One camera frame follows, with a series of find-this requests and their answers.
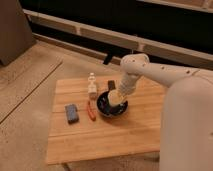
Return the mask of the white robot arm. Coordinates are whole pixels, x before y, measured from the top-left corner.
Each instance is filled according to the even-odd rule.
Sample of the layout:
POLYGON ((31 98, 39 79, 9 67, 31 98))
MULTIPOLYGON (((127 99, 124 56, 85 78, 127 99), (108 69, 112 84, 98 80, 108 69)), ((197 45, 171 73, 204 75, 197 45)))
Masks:
POLYGON ((160 171, 213 171, 213 71, 151 63, 126 55, 119 91, 131 94, 145 76, 167 88, 161 114, 160 171))

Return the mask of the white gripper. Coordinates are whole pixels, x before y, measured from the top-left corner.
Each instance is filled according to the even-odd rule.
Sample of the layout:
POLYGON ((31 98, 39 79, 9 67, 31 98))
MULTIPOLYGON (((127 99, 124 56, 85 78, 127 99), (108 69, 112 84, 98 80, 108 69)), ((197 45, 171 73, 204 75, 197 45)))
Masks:
POLYGON ((136 89, 138 77, 133 74, 124 73, 119 82, 118 92, 122 96, 127 96, 132 94, 136 89))

